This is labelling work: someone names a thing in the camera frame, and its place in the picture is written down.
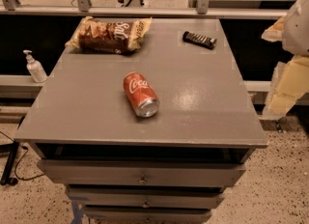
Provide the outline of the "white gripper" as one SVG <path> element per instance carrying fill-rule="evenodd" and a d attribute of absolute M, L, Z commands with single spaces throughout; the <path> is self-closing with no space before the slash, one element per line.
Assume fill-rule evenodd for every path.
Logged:
<path fill-rule="evenodd" d="M 261 38 L 282 41 L 283 48 L 294 54 L 291 61 L 275 67 L 263 109 L 264 119 L 279 120 L 309 92 L 309 0 L 296 0 L 286 17 L 268 27 Z"/>

